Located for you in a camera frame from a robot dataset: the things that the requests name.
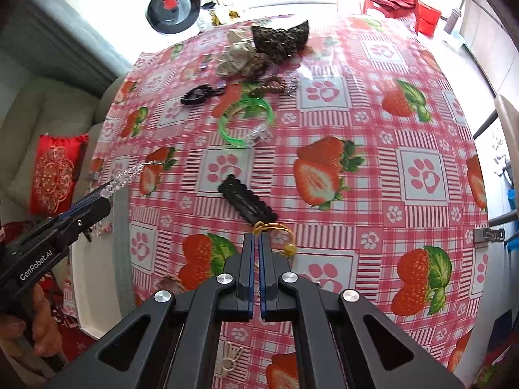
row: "pink checkered tablecloth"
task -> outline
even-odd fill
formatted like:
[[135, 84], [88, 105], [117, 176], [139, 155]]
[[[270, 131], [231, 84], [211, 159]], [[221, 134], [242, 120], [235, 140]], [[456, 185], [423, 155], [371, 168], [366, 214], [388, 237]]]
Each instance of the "pink checkered tablecloth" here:
[[[474, 250], [472, 229], [487, 215], [471, 133], [433, 56], [396, 20], [310, 22], [310, 49], [281, 70], [298, 76], [297, 92], [266, 96], [277, 117], [274, 138], [236, 149], [217, 131], [225, 95], [180, 104], [188, 90], [220, 80], [214, 69], [228, 30], [143, 53], [102, 128], [94, 155], [102, 182], [152, 153], [169, 162], [131, 185], [137, 296], [146, 299], [167, 277], [180, 274], [190, 288], [215, 272], [213, 264], [191, 265], [186, 251], [241, 249], [251, 227], [217, 192], [233, 173], [293, 229], [295, 272], [335, 292], [355, 288], [453, 370], [483, 290], [487, 249]], [[243, 136], [258, 122], [229, 125]], [[343, 168], [330, 166], [329, 153], [316, 162], [315, 151], [338, 141], [346, 141]], [[303, 148], [315, 142], [321, 146]], [[312, 207], [305, 171], [325, 174], [336, 197]], [[349, 189], [337, 187], [340, 178]], [[272, 242], [282, 245], [284, 235]], [[224, 323], [220, 338], [245, 350], [226, 378], [216, 368], [215, 388], [267, 388], [272, 354], [294, 350], [291, 325], [263, 322], [258, 300], [253, 321]]]

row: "yellow bead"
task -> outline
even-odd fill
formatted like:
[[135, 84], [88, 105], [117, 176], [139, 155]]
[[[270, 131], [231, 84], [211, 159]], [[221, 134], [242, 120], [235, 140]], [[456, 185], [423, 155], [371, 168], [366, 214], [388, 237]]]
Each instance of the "yellow bead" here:
[[287, 255], [287, 256], [294, 256], [294, 254], [297, 253], [297, 247], [295, 244], [292, 244], [292, 243], [287, 243], [285, 244], [285, 247], [284, 247], [284, 253]]

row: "triangular cutout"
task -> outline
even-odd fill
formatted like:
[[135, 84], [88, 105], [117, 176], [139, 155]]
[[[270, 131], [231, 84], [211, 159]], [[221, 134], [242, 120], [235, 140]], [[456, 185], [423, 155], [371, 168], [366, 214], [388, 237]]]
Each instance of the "triangular cutout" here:
[[122, 335], [103, 349], [99, 354], [99, 360], [116, 370], [127, 371], [150, 321], [151, 318], [149, 316], [139, 318]]
[[410, 362], [414, 355], [373, 316], [366, 314], [364, 323], [375, 344], [382, 365], [386, 370], [395, 370]]

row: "black hair clip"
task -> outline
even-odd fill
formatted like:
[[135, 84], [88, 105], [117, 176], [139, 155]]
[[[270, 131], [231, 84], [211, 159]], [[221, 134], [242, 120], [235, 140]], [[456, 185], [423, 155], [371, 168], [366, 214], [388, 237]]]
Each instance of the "black hair clip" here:
[[223, 95], [225, 93], [225, 86], [213, 88], [211, 85], [205, 84], [197, 86], [186, 93], [180, 102], [183, 105], [199, 105], [204, 103], [207, 98], [216, 95]]
[[218, 191], [251, 225], [257, 222], [271, 223], [278, 220], [278, 215], [233, 174], [229, 174], [220, 184]]

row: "gray curtain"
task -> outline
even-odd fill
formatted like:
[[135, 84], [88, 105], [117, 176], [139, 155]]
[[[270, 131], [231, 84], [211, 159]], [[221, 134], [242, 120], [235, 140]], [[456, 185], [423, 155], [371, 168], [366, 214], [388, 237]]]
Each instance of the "gray curtain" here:
[[0, 48], [33, 74], [97, 97], [131, 68], [65, 0], [19, 0], [0, 31]]

